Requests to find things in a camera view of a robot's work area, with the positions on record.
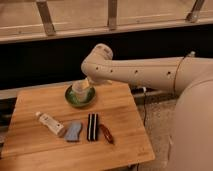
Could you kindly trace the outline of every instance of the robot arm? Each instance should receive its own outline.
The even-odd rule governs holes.
[[[112,57],[112,50],[108,46],[98,44],[83,61],[81,69],[94,82],[109,79],[182,92],[209,64],[213,64],[210,59],[190,57],[123,61],[113,61]]]
[[[95,82],[117,80],[182,93],[172,124],[167,171],[213,170],[213,60],[178,57],[112,61],[111,49],[98,44],[82,63]]]

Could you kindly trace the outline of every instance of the bamboo board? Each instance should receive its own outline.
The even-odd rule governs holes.
[[[96,86],[90,106],[76,109],[65,100],[68,85],[19,93],[0,160],[0,170],[106,170],[154,159],[153,150],[127,84]],[[67,143],[35,118],[42,111],[68,126],[81,121],[80,142]],[[86,140],[88,113],[98,113],[115,139]]]

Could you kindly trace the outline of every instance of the railing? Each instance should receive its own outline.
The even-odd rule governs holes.
[[[0,1],[0,43],[209,23],[211,0]]]

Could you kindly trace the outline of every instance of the table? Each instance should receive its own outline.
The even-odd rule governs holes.
[[[18,94],[0,160],[0,170],[58,171],[107,170],[154,159],[134,99],[127,84],[112,82],[95,86],[96,98],[77,109],[66,101],[68,85],[23,90]],[[35,112],[48,113],[68,126],[81,121],[80,142],[68,143],[40,124]],[[115,139],[109,144],[100,132],[99,141],[86,139],[87,117],[98,113]]]

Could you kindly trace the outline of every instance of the wood grain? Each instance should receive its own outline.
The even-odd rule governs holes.
[[[67,85],[21,91],[2,150],[0,170],[106,170],[154,159],[151,144],[127,84],[96,86],[96,98],[85,108],[65,100]],[[35,117],[50,114],[68,126],[80,121],[80,142],[58,138]],[[98,113],[114,137],[114,145],[100,133],[99,141],[86,140],[88,113]]]

